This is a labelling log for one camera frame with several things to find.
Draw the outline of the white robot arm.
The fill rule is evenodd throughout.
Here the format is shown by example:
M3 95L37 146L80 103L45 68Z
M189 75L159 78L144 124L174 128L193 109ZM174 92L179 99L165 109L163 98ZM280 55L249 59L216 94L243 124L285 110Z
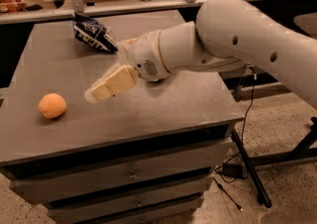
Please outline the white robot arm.
M254 65L317 108L317 40L289 30L244 0L207 0L194 22L120 43L121 63L85 92L96 103L181 70Z

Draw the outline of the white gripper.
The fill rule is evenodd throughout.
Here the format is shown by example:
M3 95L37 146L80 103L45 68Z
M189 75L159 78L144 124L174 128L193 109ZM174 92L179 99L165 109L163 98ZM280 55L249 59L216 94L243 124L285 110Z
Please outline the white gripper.
M100 102L127 91L137 85L139 77L146 81L169 77L170 72L160 57L159 34L160 30L156 30L120 41L118 52L128 53L127 59L132 66L121 65L96 80L89 88L89 101Z

